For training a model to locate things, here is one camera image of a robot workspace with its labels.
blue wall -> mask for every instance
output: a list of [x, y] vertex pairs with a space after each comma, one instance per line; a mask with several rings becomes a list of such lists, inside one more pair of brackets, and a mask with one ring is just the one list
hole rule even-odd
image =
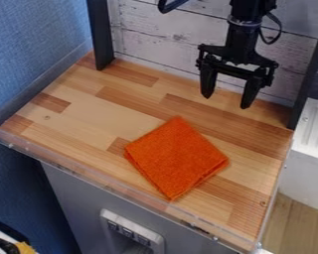
[[[84, 0], [0, 0], [0, 108], [89, 37]], [[78, 252], [40, 165], [3, 146], [0, 220], [40, 253]]]

wooden surface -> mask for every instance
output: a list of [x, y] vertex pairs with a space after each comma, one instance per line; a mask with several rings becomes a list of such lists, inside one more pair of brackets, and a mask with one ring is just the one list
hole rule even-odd
[[[190, 0], [179, 10], [162, 15], [155, 0], [110, 0], [114, 48], [125, 60], [197, 79], [197, 46], [225, 44], [229, 3]], [[280, 64], [273, 86], [264, 88], [259, 96], [292, 105], [317, 43], [318, 0], [278, 0], [277, 4], [279, 9], [273, 13], [278, 13], [290, 33], [283, 33], [271, 46], [258, 40], [257, 51]], [[264, 34], [274, 37], [275, 24], [269, 26], [274, 30], [266, 25]], [[234, 91], [244, 85], [243, 80], [222, 74], [219, 81], [218, 85]]]
[[318, 210], [279, 193], [262, 246], [273, 254], [318, 254]]
[[[123, 158], [123, 147], [171, 117], [181, 115], [228, 155], [231, 165], [172, 204], [208, 221], [198, 224], [203, 229], [248, 249], [251, 246], [247, 241], [256, 240], [265, 217], [292, 133], [283, 127], [288, 108], [258, 100], [250, 109], [241, 110], [240, 97], [219, 89], [207, 100], [200, 95], [195, 81], [124, 61], [115, 61], [107, 69], [97, 71], [89, 55], [1, 129], [54, 152], [28, 147], [38, 157], [99, 182], [103, 180], [97, 180], [94, 172], [103, 172], [165, 200]], [[7, 140], [5, 135], [1, 138], [22, 146], [16, 139]], [[111, 183], [103, 184], [120, 191]], [[191, 216], [165, 202], [154, 203], [135, 191], [125, 192], [161, 211], [194, 222]], [[209, 222], [242, 240], [217, 231]]]

wooden tabletop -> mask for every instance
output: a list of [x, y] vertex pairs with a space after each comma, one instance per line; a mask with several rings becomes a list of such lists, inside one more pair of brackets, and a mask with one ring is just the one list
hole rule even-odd
[[[34, 148], [31, 152], [36, 156], [86, 178], [103, 182], [94, 173], [103, 172], [166, 200], [123, 158], [123, 147], [181, 115], [229, 156], [231, 165], [171, 204], [206, 221], [200, 226], [203, 229], [249, 249], [245, 242], [258, 237], [292, 132], [284, 128], [288, 108], [257, 100], [250, 109], [241, 110], [240, 97], [218, 89], [205, 99], [195, 81], [120, 60], [97, 71], [89, 54], [1, 129], [47, 149]], [[143, 199], [139, 194], [133, 197]], [[156, 208], [191, 220], [168, 203]]]

white wooden backdrop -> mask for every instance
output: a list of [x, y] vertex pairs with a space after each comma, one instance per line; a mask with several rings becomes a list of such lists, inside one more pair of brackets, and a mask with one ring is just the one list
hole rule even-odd
[[[109, 0], [117, 56], [135, 63], [198, 79], [197, 45], [223, 45], [230, 0], [190, 0], [169, 14], [159, 13], [156, 0]], [[318, 38], [318, 0], [279, 0], [274, 13], [284, 25], [281, 39], [272, 46], [263, 42], [257, 51], [280, 63], [272, 87], [260, 97], [292, 105]], [[264, 21], [264, 33], [276, 34]], [[244, 82], [219, 76], [218, 87], [242, 91]]]

orange towel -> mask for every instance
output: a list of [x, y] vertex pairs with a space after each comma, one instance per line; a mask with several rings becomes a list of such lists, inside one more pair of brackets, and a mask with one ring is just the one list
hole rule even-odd
[[181, 117], [126, 146], [125, 157], [173, 200], [218, 173], [229, 159]]

